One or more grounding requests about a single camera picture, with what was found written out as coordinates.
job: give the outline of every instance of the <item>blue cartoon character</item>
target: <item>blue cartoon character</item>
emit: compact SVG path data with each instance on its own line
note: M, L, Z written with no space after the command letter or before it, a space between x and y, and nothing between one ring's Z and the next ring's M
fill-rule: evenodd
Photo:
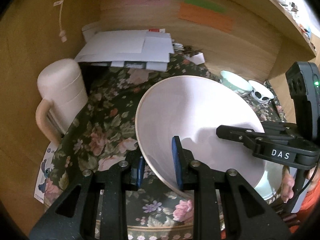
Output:
M41 163L41 170L42 170L42 172L44 174L44 178L45 178L44 183L38 185L38 189L42 193L44 193L44 191L45 191L45 185L47 183L47 178L49 177L49 174L50 174L50 167L49 168L45 168L46 162L47 162L47 159L44 159L42 161L42 163Z

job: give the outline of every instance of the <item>floral tablecloth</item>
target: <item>floral tablecloth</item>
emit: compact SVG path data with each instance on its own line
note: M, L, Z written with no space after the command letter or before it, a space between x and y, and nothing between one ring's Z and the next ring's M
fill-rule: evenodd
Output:
M197 66L179 53L171 55L166 72L110 67L92 84L87 105L76 116L53 156L44 197L47 207L82 170L104 171L137 148L135 113L141 97L152 85L177 75L219 81L204 65ZM266 105L250 95L244 100L260 120L285 121L276 97ZM232 107L237 114L237 106ZM129 240L192 238L191 200L172 192L148 166L141 189L126 192L126 206ZM100 216L99 213L96 238L99 238Z

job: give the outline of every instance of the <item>orange sticky note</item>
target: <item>orange sticky note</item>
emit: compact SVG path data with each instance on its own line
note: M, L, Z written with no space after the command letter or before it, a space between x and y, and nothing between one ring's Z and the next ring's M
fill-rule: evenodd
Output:
M231 17L193 4L181 3L178 18L210 26L226 33L230 33L233 26Z

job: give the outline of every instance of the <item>black cable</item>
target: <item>black cable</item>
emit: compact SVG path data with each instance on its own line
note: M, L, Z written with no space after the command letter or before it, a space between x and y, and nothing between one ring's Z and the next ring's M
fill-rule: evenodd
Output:
M320 156L318 158L318 162L316 164L316 168L315 168L315 171L313 172L311 178L309 179L309 181L307 182L307 184L302 188L302 190L299 191L298 194L296 194L292 199L291 199L291 202L295 202L296 199L301 195L302 192L304 192L306 190L306 188L310 185L310 183L312 182L313 178L315 177L316 173L317 173L317 170L318 170L318 167L319 167L319 162L320 162Z

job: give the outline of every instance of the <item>green sticky note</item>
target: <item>green sticky note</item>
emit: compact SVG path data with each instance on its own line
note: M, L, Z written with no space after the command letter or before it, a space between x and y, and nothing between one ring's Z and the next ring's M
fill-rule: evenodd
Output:
M184 0L187 4L196 5L205 9L209 9L212 11L215 11L217 13L225 13L227 10L222 7L221 5L218 5L216 3L207 1L207 0Z

